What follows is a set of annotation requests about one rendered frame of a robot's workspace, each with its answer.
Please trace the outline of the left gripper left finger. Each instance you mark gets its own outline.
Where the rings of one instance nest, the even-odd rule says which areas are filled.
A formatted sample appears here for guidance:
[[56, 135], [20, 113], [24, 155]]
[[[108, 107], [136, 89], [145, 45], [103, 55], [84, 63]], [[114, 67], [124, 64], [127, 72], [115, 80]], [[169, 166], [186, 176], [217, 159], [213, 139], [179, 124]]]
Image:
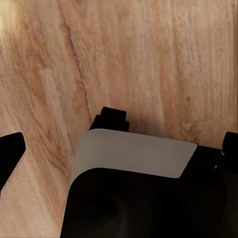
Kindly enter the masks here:
[[21, 132], [0, 137], [0, 191], [26, 151]]

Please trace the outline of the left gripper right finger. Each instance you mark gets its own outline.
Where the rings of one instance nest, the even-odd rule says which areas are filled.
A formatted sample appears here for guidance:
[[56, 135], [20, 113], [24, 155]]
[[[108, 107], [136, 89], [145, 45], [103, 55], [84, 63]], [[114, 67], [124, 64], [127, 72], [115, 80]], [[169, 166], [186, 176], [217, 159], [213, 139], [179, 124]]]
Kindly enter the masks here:
[[238, 134], [227, 132], [221, 149], [238, 171]]

